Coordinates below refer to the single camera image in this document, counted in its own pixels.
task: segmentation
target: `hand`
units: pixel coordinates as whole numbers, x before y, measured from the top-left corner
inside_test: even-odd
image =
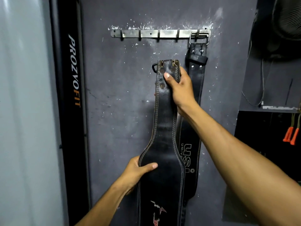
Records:
[[[168,73],[164,73],[164,78],[172,88],[172,97],[178,106],[179,114],[185,117],[185,109],[196,103],[196,101],[194,99],[191,79],[183,67],[180,67],[180,73],[181,79],[179,83]]]
[[[123,185],[126,186],[126,194],[129,194],[133,190],[134,186],[137,184],[137,182],[139,182],[142,175],[158,167],[157,163],[149,163],[143,167],[139,167],[138,160],[139,156],[130,159],[130,162],[126,166],[124,172],[119,177]]]

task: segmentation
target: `metal buckle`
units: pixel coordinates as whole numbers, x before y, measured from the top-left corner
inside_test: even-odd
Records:
[[[195,38],[204,37],[204,36],[207,37],[208,41],[207,41],[206,45],[209,44],[209,40],[210,40],[210,34],[209,33],[192,32],[192,33],[190,33],[190,36],[189,36],[189,45],[191,45],[191,36],[192,35]]]

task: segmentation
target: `metal strip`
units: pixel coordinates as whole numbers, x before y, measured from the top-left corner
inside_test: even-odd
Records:
[[[111,30],[111,37],[120,38],[121,30]],[[209,38],[211,30],[122,30],[123,38],[189,38],[191,33],[199,32],[199,37]]]

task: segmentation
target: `weightlifting belt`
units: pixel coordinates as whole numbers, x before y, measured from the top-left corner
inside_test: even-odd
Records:
[[[188,74],[192,80],[194,98],[200,104],[205,76],[206,44],[192,43],[185,57],[189,67]],[[187,201],[195,195],[198,184],[198,170],[201,140],[190,124],[181,118],[178,150],[185,164],[185,189],[182,212],[182,226],[185,224]]]
[[[163,77],[167,72],[179,82],[180,64],[178,60],[160,60],[153,65],[153,69],[155,65],[153,132],[139,158],[139,166],[156,162],[158,167],[143,175],[138,183],[138,225],[180,226],[185,165],[175,142],[177,107],[172,99],[171,87]]]

